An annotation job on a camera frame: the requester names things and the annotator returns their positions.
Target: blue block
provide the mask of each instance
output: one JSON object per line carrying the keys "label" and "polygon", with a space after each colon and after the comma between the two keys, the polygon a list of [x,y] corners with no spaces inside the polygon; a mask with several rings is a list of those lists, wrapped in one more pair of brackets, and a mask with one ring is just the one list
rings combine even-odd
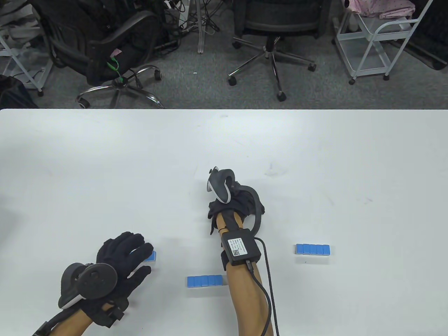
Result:
{"label": "blue block", "polygon": [[323,255],[330,255],[330,246],[329,245],[323,245]]}
{"label": "blue block", "polygon": [[303,254],[310,254],[310,245],[303,244]]}
{"label": "blue block", "polygon": [[194,287],[194,276],[188,276],[187,277],[187,287],[193,288]]}
{"label": "blue block", "polygon": [[208,287],[208,276],[201,276],[201,287]]}
{"label": "blue block", "polygon": [[316,245],[310,245],[310,254],[317,254]]}
{"label": "blue block", "polygon": [[316,245],[316,254],[323,255],[323,246],[322,245]]}
{"label": "blue block", "polygon": [[223,276],[215,276],[215,286],[223,285]]}
{"label": "blue block", "polygon": [[194,286],[195,287],[202,287],[201,286],[201,277],[200,276],[195,276],[194,277]]}
{"label": "blue block", "polygon": [[215,276],[208,276],[208,285],[209,286],[216,286],[215,285]]}
{"label": "blue block", "polygon": [[303,254],[303,244],[297,244],[296,245],[296,253],[297,254]]}
{"label": "blue block", "polygon": [[143,262],[147,263],[147,262],[150,262],[150,261],[155,261],[156,255],[157,255],[157,253],[155,251],[153,251],[152,254],[149,256],[149,258],[145,259]]}

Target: office chair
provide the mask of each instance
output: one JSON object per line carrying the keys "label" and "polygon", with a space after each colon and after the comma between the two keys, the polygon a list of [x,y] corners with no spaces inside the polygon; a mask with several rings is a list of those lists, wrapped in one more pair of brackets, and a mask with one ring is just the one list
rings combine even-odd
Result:
{"label": "office chair", "polygon": [[[312,60],[284,52],[277,47],[279,40],[287,36],[313,35],[316,39],[325,33],[330,12],[331,0],[234,0],[233,15],[235,25],[235,49],[242,45],[255,48],[259,53],[228,74],[230,86],[237,84],[235,74],[264,56],[271,62],[278,88],[277,99],[285,101],[286,95],[281,87],[276,60],[287,58],[308,65],[314,72],[316,64]],[[241,39],[245,34],[266,36],[264,46],[256,46]]]}
{"label": "office chair", "polygon": [[[154,49],[159,33],[158,17],[150,11],[134,13],[129,19],[116,24],[111,16],[95,8],[95,20],[81,7],[78,0],[29,0],[44,31],[44,39],[55,66],[68,66],[86,77],[94,87],[78,94],[76,101],[82,108],[90,107],[83,98],[87,93],[111,90],[114,92],[109,108],[117,107],[121,93],[135,93],[164,108],[160,100],[143,90],[139,76],[154,70],[160,81],[160,69],[143,65]],[[112,53],[121,51],[111,58]]]}

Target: gloved hand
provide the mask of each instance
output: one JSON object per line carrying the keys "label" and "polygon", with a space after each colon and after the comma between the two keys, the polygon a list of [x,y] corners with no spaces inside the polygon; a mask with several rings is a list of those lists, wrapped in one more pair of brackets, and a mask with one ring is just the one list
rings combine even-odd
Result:
{"label": "gloved hand", "polygon": [[[229,203],[221,203],[218,200],[210,202],[208,205],[210,208],[208,212],[208,219],[211,219],[211,232],[213,233],[216,226],[216,217],[219,213],[224,210],[233,210],[240,217],[241,221],[244,223],[244,219],[249,215],[255,215],[255,201],[254,197],[248,191],[240,190],[238,193],[231,193],[231,200]],[[261,205],[261,214],[264,215],[264,206]]]}
{"label": "gloved hand", "polygon": [[[139,233],[124,232],[115,239],[105,241],[98,251],[96,262],[109,264],[116,270],[117,284],[107,296],[95,300],[81,300],[75,305],[96,324],[111,327],[117,319],[123,317],[123,311],[129,305],[129,295],[151,273],[150,266],[142,266],[128,278],[141,262],[151,256],[153,250],[153,246],[145,243]],[[103,306],[106,303],[113,308],[104,311]]]}

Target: chrome chair base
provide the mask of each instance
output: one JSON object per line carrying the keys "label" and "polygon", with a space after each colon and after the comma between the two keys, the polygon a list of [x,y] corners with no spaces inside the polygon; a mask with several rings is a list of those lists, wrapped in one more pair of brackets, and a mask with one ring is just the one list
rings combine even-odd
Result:
{"label": "chrome chair base", "polygon": [[234,37],[233,39],[235,40],[233,42],[233,46],[235,49],[239,49],[242,45],[245,45],[245,46],[257,49],[260,52],[257,55],[255,55],[254,57],[252,57],[250,60],[246,61],[244,64],[239,66],[235,71],[228,74],[227,81],[230,86],[234,86],[237,84],[237,80],[234,76],[236,73],[238,73],[241,70],[243,70],[244,68],[246,68],[249,64],[253,63],[255,60],[259,59],[261,56],[264,56],[266,59],[269,59],[271,62],[271,68],[272,68],[272,71],[274,72],[274,76],[276,78],[277,89],[278,89],[277,99],[282,102],[282,101],[286,100],[286,95],[283,92],[283,89],[281,87],[280,78],[279,78],[279,75],[277,72],[277,62],[276,62],[277,56],[279,58],[284,57],[284,58],[287,58],[290,60],[297,61],[302,64],[306,64],[306,65],[308,65],[308,70],[310,70],[311,72],[314,72],[316,70],[317,65],[315,64],[314,61],[308,60],[308,59],[300,57],[298,55],[294,55],[289,52],[284,52],[284,51],[277,49],[277,42],[280,40],[280,37],[275,38],[272,50],[270,50],[270,51],[267,50],[266,46],[262,46],[262,47],[257,46],[249,41],[245,41],[245,40],[239,39],[237,37]]}
{"label": "chrome chair base", "polygon": [[[92,87],[84,92],[81,92],[76,97],[76,102],[81,106],[81,108],[89,108],[90,103],[83,98],[83,95],[86,93],[96,92],[96,91],[103,91],[103,90],[114,90],[114,95],[111,99],[111,102],[109,104],[109,108],[116,108],[118,106],[118,102],[120,100],[120,96],[122,93],[135,93],[143,98],[146,98],[150,100],[151,102],[155,103],[159,108],[164,108],[163,104],[160,102],[160,99],[157,98],[152,93],[143,90],[143,85],[140,82],[140,79],[138,76],[142,74],[145,71],[154,69],[154,78],[157,81],[162,80],[162,73],[160,72],[160,69],[153,65],[144,65],[142,66],[138,71],[132,71],[132,75],[129,77],[123,77],[123,82],[117,78],[114,79],[110,85],[101,85],[101,86],[95,86]],[[132,81],[135,81],[135,86],[130,85]]]}

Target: gray carpet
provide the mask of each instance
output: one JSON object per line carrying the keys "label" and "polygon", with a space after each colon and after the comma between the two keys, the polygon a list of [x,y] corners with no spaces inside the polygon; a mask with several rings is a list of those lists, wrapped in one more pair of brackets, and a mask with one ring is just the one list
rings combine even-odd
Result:
{"label": "gray carpet", "polygon": [[[340,12],[335,0],[331,17]],[[155,82],[152,72],[142,78],[145,90],[158,96],[166,108],[267,108],[267,109],[437,109],[448,108],[448,74],[434,71],[412,56],[403,53],[390,75],[361,77],[354,86],[335,46],[331,44],[332,29],[327,35],[288,38],[283,49],[317,62],[314,73],[306,66],[281,62],[278,71],[287,100],[276,99],[276,87],[270,65],[264,58],[238,74],[236,86],[229,86],[226,76],[256,51],[248,47],[235,50],[232,45],[233,17],[223,11],[215,22],[219,33],[207,35],[205,51],[197,53],[198,35],[191,33],[181,47],[152,63],[160,67],[163,80]],[[245,36],[263,44],[264,38]],[[388,50],[396,52],[392,46]],[[54,68],[44,89],[45,95],[34,101],[42,108],[78,108],[75,96],[89,88],[85,78],[69,68]],[[107,108],[111,92],[93,93],[86,98],[93,108]],[[122,96],[119,108],[154,108],[137,97]]]}

